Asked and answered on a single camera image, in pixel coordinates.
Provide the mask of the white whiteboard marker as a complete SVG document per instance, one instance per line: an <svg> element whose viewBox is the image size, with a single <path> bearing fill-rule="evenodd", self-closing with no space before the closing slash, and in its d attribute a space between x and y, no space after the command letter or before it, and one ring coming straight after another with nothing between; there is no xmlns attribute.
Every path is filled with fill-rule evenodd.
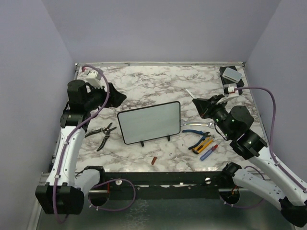
<svg viewBox="0 0 307 230"><path fill-rule="evenodd" d="M185 88L185 90L191 96L192 99L196 99L196 97L187 88Z"/></svg>

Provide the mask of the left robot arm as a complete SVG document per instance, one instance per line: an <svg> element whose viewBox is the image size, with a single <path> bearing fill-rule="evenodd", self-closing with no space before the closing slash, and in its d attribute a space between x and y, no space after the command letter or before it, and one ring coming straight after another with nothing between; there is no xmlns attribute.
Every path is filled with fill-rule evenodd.
<svg viewBox="0 0 307 230"><path fill-rule="evenodd" d="M75 174L77 158L89 126L91 112L99 108L119 107L127 98L112 83L95 88L83 80L68 83L68 102L60 118L60 138L55 161L44 185L35 196L46 214L78 215L85 196L92 188L105 186L102 166L87 166Z"/></svg>

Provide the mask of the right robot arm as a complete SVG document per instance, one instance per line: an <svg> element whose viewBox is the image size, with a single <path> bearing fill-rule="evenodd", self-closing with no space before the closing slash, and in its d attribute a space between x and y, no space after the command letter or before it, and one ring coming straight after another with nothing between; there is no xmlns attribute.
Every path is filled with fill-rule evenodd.
<svg viewBox="0 0 307 230"><path fill-rule="evenodd" d="M235 163L229 163L220 176L221 184L246 188L274 205L282 216L297 227L307 223L307 183L291 171L257 133L251 130L254 118L245 106L226 111L223 95L193 99L200 117L210 118L230 141L239 156L261 169L270 179L256 177Z"/></svg>

